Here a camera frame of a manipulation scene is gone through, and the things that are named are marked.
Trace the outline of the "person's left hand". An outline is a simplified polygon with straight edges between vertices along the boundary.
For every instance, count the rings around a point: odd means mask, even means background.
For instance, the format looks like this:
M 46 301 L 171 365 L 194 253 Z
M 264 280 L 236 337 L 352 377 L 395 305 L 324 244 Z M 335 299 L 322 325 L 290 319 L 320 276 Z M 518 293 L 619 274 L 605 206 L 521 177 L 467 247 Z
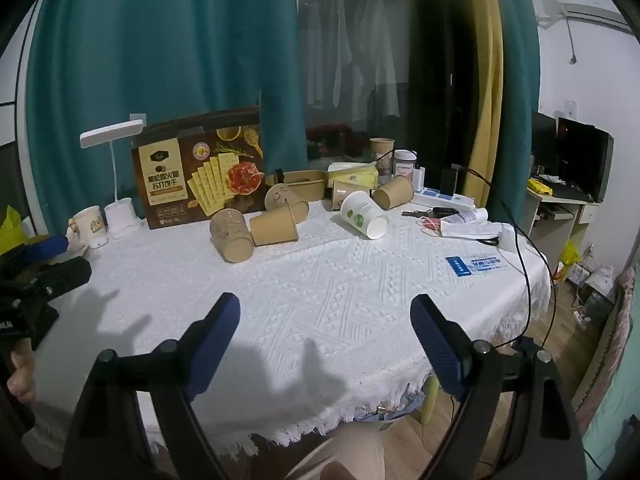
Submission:
M 35 358 L 32 352 L 32 340 L 30 338 L 21 339 L 11 352 L 11 363 L 14 371 L 6 385 L 9 392 L 17 400 L 26 404 L 35 400 Z

